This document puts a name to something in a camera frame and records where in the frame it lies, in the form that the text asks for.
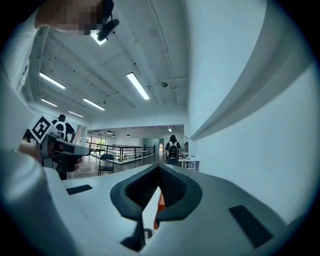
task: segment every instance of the ceiling light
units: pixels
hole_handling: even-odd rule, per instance
[[[69,113],[71,113],[71,114],[74,114],[74,115],[76,115],[76,116],[78,116],[78,117],[84,117],[83,115],[80,115],[80,114],[76,114],[76,113],[74,113],[74,112],[71,112],[71,111],[68,111]]]
[[[100,107],[100,106],[98,106],[97,104],[93,103],[92,101],[88,100],[87,98],[84,98],[83,100],[84,100],[85,102],[91,104],[92,106],[95,106],[96,108],[98,108],[98,109],[100,109],[100,110],[106,110],[105,108]]]
[[[104,39],[102,41],[99,41],[98,40],[98,35],[97,35],[97,32],[93,32],[91,34],[91,36],[94,38],[94,40],[99,44],[99,45],[102,45],[103,43],[105,43],[107,41],[107,39]]]
[[[140,84],[140,82],[138,81],[137,77],[135,76],[135,74],[133,72],[127,74],[126,77],[129,78],[131,83],[134,85],[134,87],[138,90],[138,92],[142,95],[142,97],[145,100],[149,100],[150,99],[149,96],[147,95],[147,93],[145,92],[144,88],[142,87],[142,85]]]
[[[40,77],[48,80],[49,82],[53,83],[54,85],[60,87],[61,89],[65,89],[66,87],[62,85],[61,83],[58,83],[57,81],[51,79],[49,76],[45,75],[44,73],[40,73]]]
[[[41,100],[42,100],[43,102],[45,102],[45,103],[48,103],[48,104],[52,105],[52,106],[55,106],[55,107],[57,106],[56,104],[53,104],[53,103],[51,103],[51,102],[49,102],[49,101],[47,101],[47,100],[45,100],[45,99],[43,99],[43,98],[42,98]]]

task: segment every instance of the metal railing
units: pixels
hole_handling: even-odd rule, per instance
[[[113,155],[115,160],[125,162],[131,159],[138,159],[154,155],[156,152],[156,145],[146,146],[125,146],[125,145],[104,145],[101,143],[86,142],[86,147],[90,149],[96,156],[103,154]]]

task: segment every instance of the floor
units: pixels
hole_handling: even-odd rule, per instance
[[[73,178],[86,178],[98,175],[98,168],[99,168],[99,158],[88,155],[82,157],[82,163],[80,163],[80,168],[77,171],[73,172]],[[156,154],[155,156],[151,156],[148,158],[144,158],[143,161],[133,161],[124,164],[114,164],[114,172],[122,172],[126,171],[135,167],[148,165],[148,164],[164,164],[166,161],[163,159],[162,154]],[[110,165],[110,162],[101,161],[101,165]]]

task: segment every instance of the white table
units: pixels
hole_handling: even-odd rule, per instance
[[[196,162],[199,162],[200,160],[194,156],[191,156],[191,157],[187,157],[187,158],[179,158],[178,161],[181,162],[182,168],[185,168],[184,167],[185,162],[193,162],[193,168],[187,168],[187,169],[193,169],[195,171],[196,170]]]
[[[142,162],[142,159],[144,158],[144,153],[145,153],[145,156],[147,156],[147,150],[139,150],[137,153],[138,153],[138,157],[136,158],[136,161],[138,162],[138,159],[139,159],[139,153],[141,153],[141,162]]]

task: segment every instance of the backpack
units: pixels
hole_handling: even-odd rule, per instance
[[[168,150],[168,158],[178,158],[178,147],[177,147],[177,141],[175,143],[172,143],[172,141],[169,141],[169,150]]]

